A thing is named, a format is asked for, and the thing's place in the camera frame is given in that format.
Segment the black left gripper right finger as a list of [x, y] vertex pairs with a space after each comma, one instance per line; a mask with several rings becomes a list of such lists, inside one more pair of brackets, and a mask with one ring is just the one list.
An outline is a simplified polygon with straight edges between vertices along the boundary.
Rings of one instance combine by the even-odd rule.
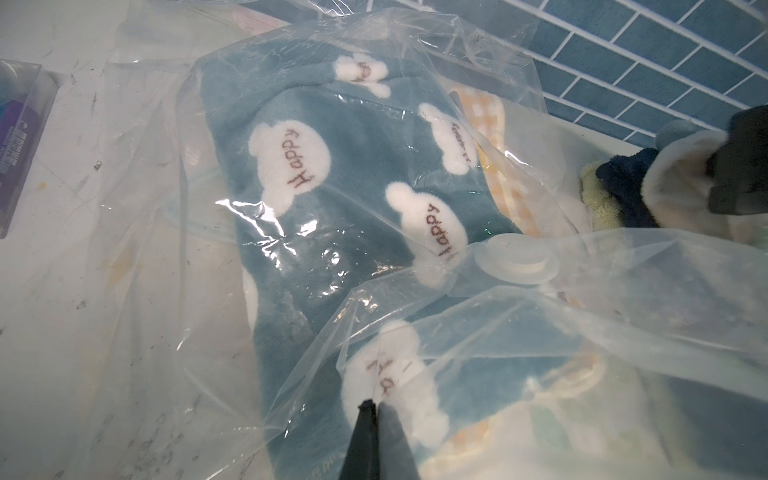
[[382, 480], [419, 480], [420, 475], [397, 410], [378, 405], [379, 461]]

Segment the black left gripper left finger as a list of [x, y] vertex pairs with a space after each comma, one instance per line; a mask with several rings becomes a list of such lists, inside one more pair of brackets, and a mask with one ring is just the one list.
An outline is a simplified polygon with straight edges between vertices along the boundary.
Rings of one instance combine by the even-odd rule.
[[339, 475], [340, 480], [379, 480], [380, 452], [377, 406], [365, 400], [358, 416]]

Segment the clear plastic vacuum bag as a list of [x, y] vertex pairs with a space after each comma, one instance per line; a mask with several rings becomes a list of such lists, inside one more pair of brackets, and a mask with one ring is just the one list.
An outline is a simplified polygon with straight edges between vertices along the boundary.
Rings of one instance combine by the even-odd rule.
[[430, 9], [135, 1], [77, 479], [763, 479], [760, 110], [565, 155]]

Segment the teal happy bear blanket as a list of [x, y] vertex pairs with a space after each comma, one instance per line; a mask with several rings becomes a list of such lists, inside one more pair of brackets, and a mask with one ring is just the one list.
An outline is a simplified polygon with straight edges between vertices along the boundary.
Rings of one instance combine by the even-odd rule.
[[560, 372], [579, 339], [502, 326], [463, 264], [516, 233], [426, 59], [395, 43], [274, 37], [198, 63], [228, 186], [278, 479], [335, 479], [365, 400], [418, 461]]

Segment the navy blue star blanket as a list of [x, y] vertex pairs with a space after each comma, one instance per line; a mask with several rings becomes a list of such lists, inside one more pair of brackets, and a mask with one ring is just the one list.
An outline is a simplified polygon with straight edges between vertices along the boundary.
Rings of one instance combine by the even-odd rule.
[[659, 227], [641, 194], [643, 179], [658, 153], [657, 149], [645, 148], [631, 156], [616, 155], [596, 170], [596, 178], [618, 202], [626, 227]]

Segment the white bear print blanket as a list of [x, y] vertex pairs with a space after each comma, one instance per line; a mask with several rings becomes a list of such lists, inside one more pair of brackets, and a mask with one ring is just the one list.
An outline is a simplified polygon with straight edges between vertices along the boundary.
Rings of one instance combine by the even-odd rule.
[[725, 141], [725, 133], [704, 130], [666, 146], [643, 178], [642, 200], [662, 228], [757, 246], [767, 239], [765, 214], [723, 215], [708, 209], [714, 180], [706, 175], [706, 162]]

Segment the pale yellow fleece blanket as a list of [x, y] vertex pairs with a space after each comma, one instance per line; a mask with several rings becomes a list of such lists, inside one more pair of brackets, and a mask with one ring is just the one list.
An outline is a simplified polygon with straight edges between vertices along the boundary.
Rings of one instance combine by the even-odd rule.
[[623, 228], [618, 201], [597, 178], [596, 172], [600, 166], [600, 162], [593, 162], [581, 170], [581, 200], [590, 212], [595, 231]]

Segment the light blue bear blanket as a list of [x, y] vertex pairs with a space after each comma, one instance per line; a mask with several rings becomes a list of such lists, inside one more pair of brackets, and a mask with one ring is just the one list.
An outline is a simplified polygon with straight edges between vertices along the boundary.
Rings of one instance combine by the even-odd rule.
[[688, 120], [673, 120], [662, 127], [656, 134], [655, 148], [661, 152], [672, 143], [687, 138], [700, 131], [706, 131], [706, 128], [698, 126]]

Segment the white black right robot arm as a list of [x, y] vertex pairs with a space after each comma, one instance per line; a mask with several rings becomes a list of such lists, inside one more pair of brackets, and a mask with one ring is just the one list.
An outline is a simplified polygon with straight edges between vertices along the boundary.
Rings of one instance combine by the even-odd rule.
[[767, 213], [767, 106], [735, 114], [727, 139], [707, 160], [714, 181], [708, 209], [722, 215]]

